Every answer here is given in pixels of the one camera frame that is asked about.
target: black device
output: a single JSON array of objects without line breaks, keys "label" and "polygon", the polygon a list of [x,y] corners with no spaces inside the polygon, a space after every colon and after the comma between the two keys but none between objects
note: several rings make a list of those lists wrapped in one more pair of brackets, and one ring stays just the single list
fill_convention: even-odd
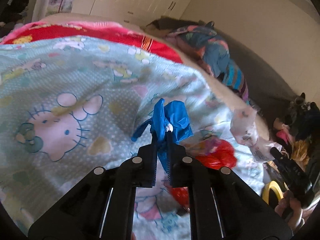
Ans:
[{"label": "black device", "polygon": [[[28,238],[0,208],[0,236],[6,240],[130,240],[136,187],[152,187],[156,178],[157,138],[119,167],[96,167],[44,213]],[[192,240],[318,239],[318,205],[306,225],[292,231],[231,169],[213,170],[187,156],[183,146],[168,145],[168,175],[172,187],[188,187]]]}]

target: yellow ring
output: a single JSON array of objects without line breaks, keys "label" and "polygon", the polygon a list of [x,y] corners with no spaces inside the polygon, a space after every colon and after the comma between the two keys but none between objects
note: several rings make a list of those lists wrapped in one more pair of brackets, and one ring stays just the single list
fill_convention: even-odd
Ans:
[{"label": "yellow ring", "polygon": [[280,199],[283,199],[283,193],[282,190],[280,189],[278,183],[276,183],[274,180],[269,182],[268,184],[266,184],[264,186],[263,192],[262,192],[262,199],[269,204],[269,193],[270,190],[273,190],[273,192],[276,194],[276,197],[278,199],[278,201],[280,201]]}]

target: bed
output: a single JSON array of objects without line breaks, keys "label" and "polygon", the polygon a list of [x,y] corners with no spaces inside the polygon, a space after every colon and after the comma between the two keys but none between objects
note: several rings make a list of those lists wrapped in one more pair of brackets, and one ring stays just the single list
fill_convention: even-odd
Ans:
[{"label": "bed", "polygon": [[[58,28],[68,22],[68,27],[88,28],[89,33],[89,27],[109,26],[151,43],[153,39],[164,48],[162,39],[145,35],[137,26],[123,24],[127,30],[119,24],[104,24],[106,21],[56,14],[43,19],[41,28]],[[232,111],[246,107],[245,102],[185,54],[167,46],[171,56],[177,53],[183,64],[89,35],[1,46],[1,71],[12,62],[14,76],[11,72],[2,76],[5,89],[0,111],[7,121],[2,122],[1,131],[7,132],[0,133],[0,199],[23,233],[94,167],[116,167],[150,143],[148,129],[136,143],[130,136],[152,114],[160,97],[186,103],[194,138],[212,133],[228,141],[237,158],[234,172],[261,193],[262,164],[253,162],[249,148],[237,144],[229,131]],[[75,145],[59,139],[57,147],[51,145],[57,142],[52,132],[37,133],[40,124],[55,127],[63,138],[72,135],[73,130],[62,121],[78,130]],[[256,125],[259,135],[269,139],[268,127],[259,116]],[[137,189],[133,224],[137,239],[190,239],[189,216],[177,215],[179,205],[168,193],[167,174],[159,162],[156,179],[152,189]]]}]

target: red plastic bag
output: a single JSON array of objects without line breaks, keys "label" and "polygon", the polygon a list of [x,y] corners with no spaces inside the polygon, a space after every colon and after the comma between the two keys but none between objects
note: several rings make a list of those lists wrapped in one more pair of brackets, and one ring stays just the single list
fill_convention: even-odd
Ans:
[{"label": "red plastic bag", "polygon": [[[221,140],[221,143],[215,153],[211,153],[207,156],[199,155],[195,158],[204,166],[211,169],[218,170],[224,166],[233,168],[237,163],[234,152],[235,150],[230,143],[225,140]],[[181,206],[189,207],[189,194],[187,187],[169,187],[169,192]]]}]

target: door handle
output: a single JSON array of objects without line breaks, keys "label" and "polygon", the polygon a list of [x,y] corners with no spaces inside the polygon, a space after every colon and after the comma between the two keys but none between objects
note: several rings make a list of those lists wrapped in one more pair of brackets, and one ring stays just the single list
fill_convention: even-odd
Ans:
[{"label": "door handle", "polygon": [[174,3],[174,5],[172,6],[171,11],[172,11],[172,9],[174,8],[175,5],[176,5],[176,3]]},{"label": "door handle", "polygon": [[169,8],[168,9],[170,9],[170,7],[171,7],[171,5],[173,4],[173,1],[172,1],[172,3],[170,4],[170,6],[169,6]]}]

